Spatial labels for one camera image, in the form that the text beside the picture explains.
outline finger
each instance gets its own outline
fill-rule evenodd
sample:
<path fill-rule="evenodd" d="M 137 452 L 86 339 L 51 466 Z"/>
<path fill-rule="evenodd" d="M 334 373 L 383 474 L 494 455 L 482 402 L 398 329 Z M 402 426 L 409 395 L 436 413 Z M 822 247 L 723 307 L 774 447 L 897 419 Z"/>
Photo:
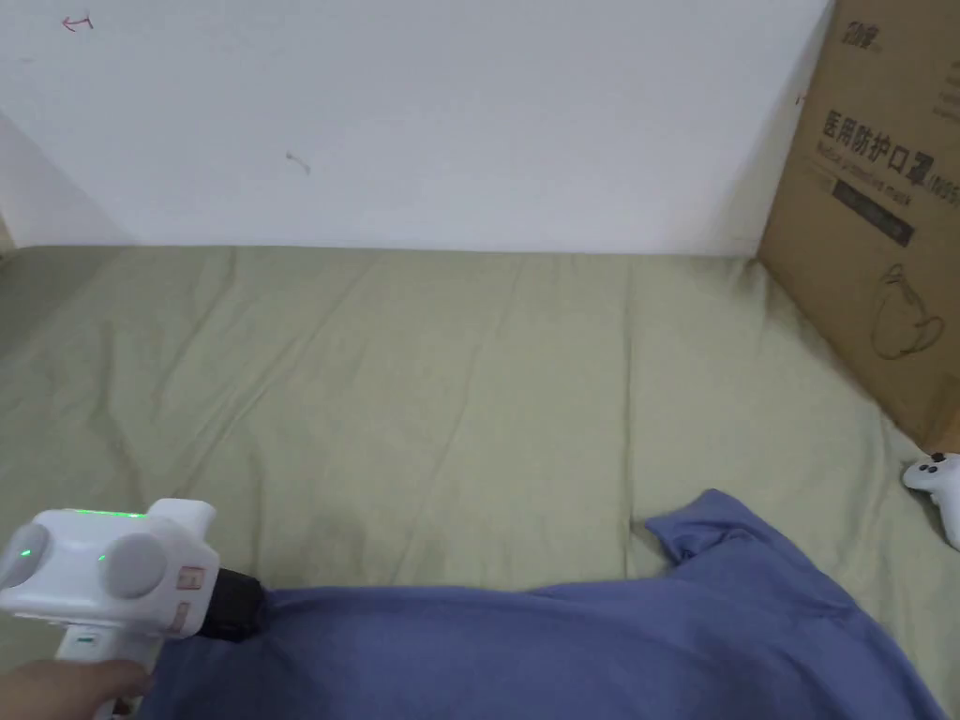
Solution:
<path fill-rule="evenodd" d="M 92 695 L 109 700 L 119 697 L 139 697 L 150 689 L 150 674 L 129 660 L 107 660 L 84 667 L 84 680 Z"/>

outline blue shirt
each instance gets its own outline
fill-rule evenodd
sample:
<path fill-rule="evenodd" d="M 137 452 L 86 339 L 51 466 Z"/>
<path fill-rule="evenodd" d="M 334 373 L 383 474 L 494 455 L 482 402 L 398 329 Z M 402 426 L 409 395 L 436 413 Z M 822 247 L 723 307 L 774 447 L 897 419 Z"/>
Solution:
<path fill-rule="evenodd" d="M 850 596 L 732 497 L 647 522 L 650 580 L 271 593 L 239 645 L 171 642 L 149 720 L 944 718 Z"/>

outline cardboard box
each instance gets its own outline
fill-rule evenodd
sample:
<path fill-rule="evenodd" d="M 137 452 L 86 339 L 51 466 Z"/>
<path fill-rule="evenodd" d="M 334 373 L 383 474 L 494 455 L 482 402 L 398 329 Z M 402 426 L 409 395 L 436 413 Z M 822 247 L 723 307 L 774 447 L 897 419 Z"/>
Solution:
<path fill-rule="evenodd" d="M 960 2 L 840 0 L 759 257 L 907 434 L 960 452 Z"/>

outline bed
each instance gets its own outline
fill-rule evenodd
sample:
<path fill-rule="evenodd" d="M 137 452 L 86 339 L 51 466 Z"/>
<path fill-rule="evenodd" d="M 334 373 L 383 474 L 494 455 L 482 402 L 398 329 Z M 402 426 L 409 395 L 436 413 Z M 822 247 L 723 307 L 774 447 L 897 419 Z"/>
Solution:
<path fill-rule="evenodd" d="M 49 507 L 219 511 L 271 587 L 649 576 L 718 488 L 960 713 L 960 558 L 919 450 L 754 261 L 46 248 L 0 266 L 0 534 Z M 0 665 L 52 629 L 0 618 Z"/>

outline red marking on wall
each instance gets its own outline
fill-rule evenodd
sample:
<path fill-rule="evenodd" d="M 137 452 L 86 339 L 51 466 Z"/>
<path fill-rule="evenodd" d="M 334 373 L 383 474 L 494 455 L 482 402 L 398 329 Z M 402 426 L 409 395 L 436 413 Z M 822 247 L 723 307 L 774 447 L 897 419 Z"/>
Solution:
<path fill-rule="evenodd" d="M 76 33 L 76 32 L 77 32 L 76 30 L 74 30 L 74 29 L 71 27 L 71 26 L 73 26 L 73 25 L 86 25 L 90 30 L 93 30 L 93 23 L 90 22 L 90 14 L 89 14 L 89 13 L 86 15 L 86 17 L 85 17 L 83 20 L 71 20 L 71 19 L 70 19 L 70 15 L 67 15 L 67 16 L 63 19 L 63 22 L 62 22 L 61 24 L 63 25 L 64 28 L 66 28 L 67 30 L 69 30 L 71 33 Z"/>

